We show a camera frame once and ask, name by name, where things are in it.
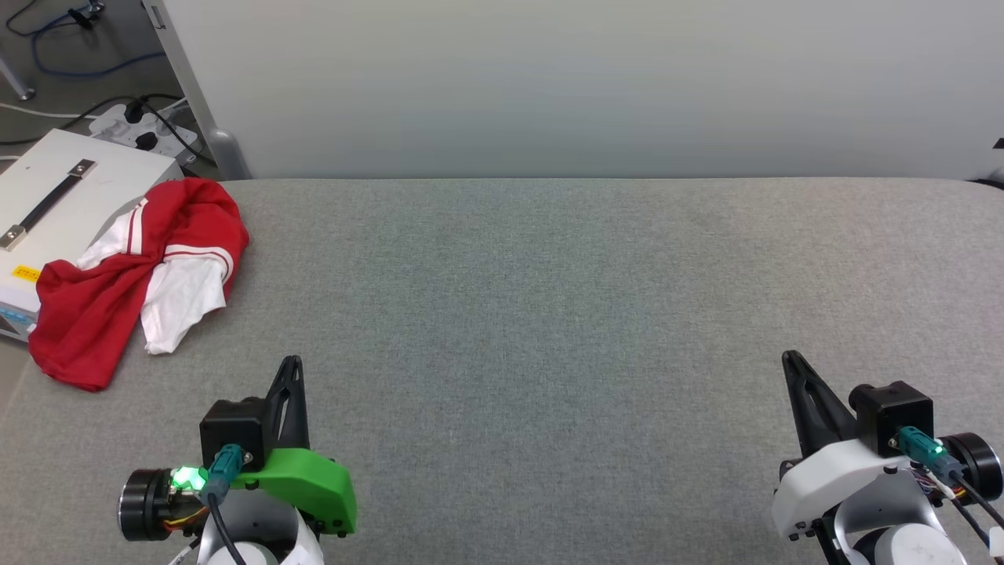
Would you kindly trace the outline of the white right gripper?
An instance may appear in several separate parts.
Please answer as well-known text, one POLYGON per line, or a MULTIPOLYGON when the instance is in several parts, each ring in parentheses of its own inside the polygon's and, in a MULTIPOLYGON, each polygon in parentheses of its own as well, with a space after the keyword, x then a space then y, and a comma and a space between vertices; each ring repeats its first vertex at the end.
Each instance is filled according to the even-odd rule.
POLYGON ((782 367, 800 461, 782 476, 771 518, 782 538, 807 532, 833 515, 831 539, 915 521, 915 481, 905 457, 882 458, 857 438, 856 418, 803 354, 789 350, 782 367))

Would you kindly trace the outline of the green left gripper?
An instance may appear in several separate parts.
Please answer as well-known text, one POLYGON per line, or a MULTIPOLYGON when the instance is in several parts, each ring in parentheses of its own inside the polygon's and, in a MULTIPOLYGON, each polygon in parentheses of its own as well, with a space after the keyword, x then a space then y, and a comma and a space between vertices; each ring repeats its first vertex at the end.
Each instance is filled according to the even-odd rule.
POLYGON ((280 362, 265 402, 267 437, 274 449, 262 469, 239 473, 229 493, 264 491, 322 523, 324 535, 354 534, 358 505, 349 471, 311 450, 304 362, 299 356, 280 362))

